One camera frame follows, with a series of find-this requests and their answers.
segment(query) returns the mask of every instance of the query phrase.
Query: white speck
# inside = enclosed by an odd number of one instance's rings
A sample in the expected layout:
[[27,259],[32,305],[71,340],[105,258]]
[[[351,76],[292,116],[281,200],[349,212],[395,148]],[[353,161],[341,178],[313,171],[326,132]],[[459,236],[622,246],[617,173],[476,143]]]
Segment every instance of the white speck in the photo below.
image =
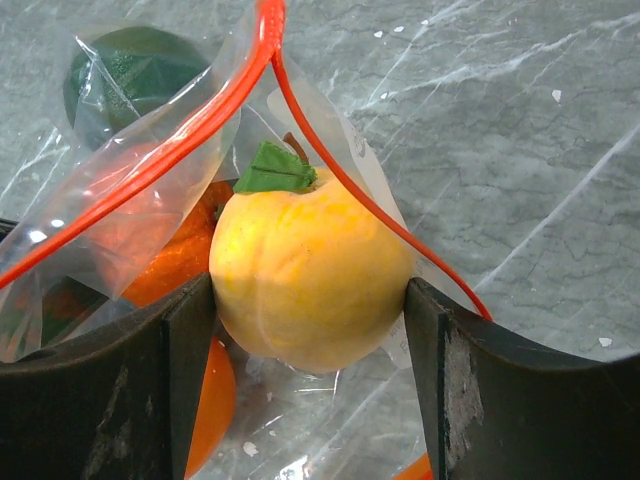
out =
[[246,453],[250,457],[253,457],[254,455],[258,454],[258,449],[251,442],[244,442],[244,445],[242,446],[242,449],[244,450],[244,453]]
[[40,243],[43,240],[47,239],[47,235],[40,230],[34,230],[32,232],[29,232],[29,238],[33,243]]

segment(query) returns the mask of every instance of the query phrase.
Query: transparent ziplock bag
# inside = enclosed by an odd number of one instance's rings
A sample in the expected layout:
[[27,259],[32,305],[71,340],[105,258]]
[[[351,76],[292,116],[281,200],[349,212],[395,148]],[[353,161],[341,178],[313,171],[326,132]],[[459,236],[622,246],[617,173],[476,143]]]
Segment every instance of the transparent ziplock bag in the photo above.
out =
[[[282,0],[258,1],[206,71],[94,153],[79,154],[84,156],[62,185],[34,204],[0,244],[3,361],[47,346],[42,343],[41,310],[52,285],[70,278],[109,298],[107,306],[115,305],[212,181],[241,177],[264,141],[287,149],[287,134],[296,138],[311,166],[326,167],[397,235],[417,259],[416,275],[490,319],[464,281],[407,230],[366,141],[282,53],[284,19]],[[244,416],[216,454],[223,458],[214,456],[202,474],[373,474],[367,470],[373,468],[367,466],[372,455],[379,460],[377,473],[401,471],[424,448],[403,328],[400,317],[380,342],[391,361],[376,351],[325,375],[308,375],[234,347]],[[348,386],[357,379],[361,389]],[[410,413],[388,413],[397,422],[384,426],[384,433],[372,433],[382,435],[372,440],[363,427],[367,416],[386,408],[388,402],[382,399],[399,392],[402,398],[413,398],[407,406]],[[256,402],[262,408],[256,408]],[[310,411],[315,414],[302,423]],[[274,422],[283,425],[285,441],[278,439]],[[265,435],[273,444],[266,459],[258,455],[253,435]],[[404,452],[402,458],[389,453],[394,451],[390,444]],[[239,452],[248,459],[239,461]]]

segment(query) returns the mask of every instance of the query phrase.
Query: lime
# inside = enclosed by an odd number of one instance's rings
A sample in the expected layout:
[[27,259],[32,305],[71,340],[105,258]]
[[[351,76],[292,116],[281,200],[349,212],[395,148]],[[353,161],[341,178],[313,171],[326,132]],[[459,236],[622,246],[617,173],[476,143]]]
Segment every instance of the lime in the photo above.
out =
[[67,118],[83,142],[97,149],[167,103],[209,63],[173,33],[146,26],[115,30],[73,59],[63,84]]

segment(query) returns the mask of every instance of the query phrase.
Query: gray marble countertop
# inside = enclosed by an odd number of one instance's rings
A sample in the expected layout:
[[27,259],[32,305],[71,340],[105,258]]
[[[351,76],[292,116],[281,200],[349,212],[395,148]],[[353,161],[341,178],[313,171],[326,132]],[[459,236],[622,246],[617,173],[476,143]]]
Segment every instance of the gray marble countertop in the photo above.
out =
[[[213,45],[251,3],[0,1],[0,216],[19,218],[68,148],[42,107],[55,20],[124,16]],[[364,133],[410,229],[499,323],[599,360],[640,350],[637,0],[295,0],[288,19],[286,51]],[[337,378],[296,377],[328,393],[267,409],[300,413],[288,446],[274,440],[265,455],[262,429],[249,455],[247,432],[261,429],[234,427],[203,478],[307,478],[295,473],[305,462],[286,476],[304,455],[323,465],[312,478],[382,478],[371,474],[417,458],[411,375],[378,356],[364,363],[341,380],[364,378],[369,392],[342,397],[344,418],[322,416]],[[314,441],[299,436],[303,416]]]

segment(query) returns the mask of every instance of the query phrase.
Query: leaf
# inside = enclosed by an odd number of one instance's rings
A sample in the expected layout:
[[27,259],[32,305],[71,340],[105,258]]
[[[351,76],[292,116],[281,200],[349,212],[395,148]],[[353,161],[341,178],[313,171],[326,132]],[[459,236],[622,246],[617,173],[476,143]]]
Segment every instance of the leaf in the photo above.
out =
[[234,193],[299,192],[316,181],[316,171],[300,157],[262,142],[253,162],[234,185]]

